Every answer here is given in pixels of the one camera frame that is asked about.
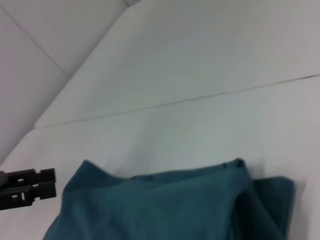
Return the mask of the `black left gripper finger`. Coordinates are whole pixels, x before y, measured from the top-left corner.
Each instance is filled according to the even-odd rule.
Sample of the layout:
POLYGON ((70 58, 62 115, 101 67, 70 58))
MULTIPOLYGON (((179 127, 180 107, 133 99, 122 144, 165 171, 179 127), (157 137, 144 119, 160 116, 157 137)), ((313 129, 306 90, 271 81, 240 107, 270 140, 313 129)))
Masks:
POLYGON ((33 186, 40 183, 56 182, 55 169, 43 169, 36 172, 35 169, 22 171, 5 172, 4 182, 0 184, 1 188, 18 188, 24 186, 33 186))
POLYGON ((36 198, 40 200, 55 198, 56 183, 40 182, 36 185, 4 188, 0 190, 0 210, 28 207, 36 198))

